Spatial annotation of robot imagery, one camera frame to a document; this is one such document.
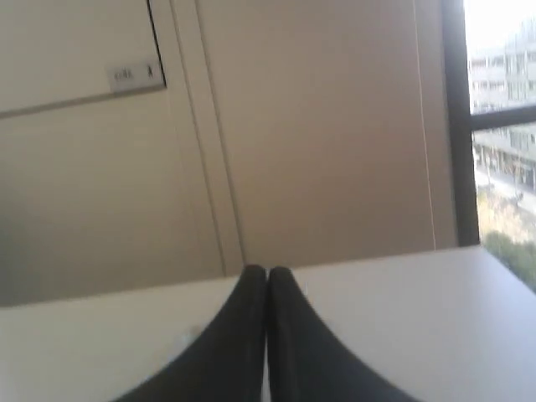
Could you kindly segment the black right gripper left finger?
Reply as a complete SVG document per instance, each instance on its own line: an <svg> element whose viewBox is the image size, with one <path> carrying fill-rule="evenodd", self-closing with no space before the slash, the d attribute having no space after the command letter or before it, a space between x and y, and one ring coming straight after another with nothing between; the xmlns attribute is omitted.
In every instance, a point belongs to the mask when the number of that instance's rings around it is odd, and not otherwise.
<svg viewBox="0 0 536 402"><path fill-rule="evenodd" d="M260 401L266 269L246 266L209 325L171 363L119 401Z"/></svg>

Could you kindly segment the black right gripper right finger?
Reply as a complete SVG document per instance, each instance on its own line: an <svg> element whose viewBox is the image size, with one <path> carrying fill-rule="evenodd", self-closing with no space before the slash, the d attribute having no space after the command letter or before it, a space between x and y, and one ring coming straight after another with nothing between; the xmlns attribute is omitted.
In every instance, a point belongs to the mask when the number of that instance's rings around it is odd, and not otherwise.
<svg viewBox="0 0 536 402"><path fill-rule="evenodd" d="M273 401L415 399L338 340L286 267L275 267L268 275L265 323Z"/></svg>

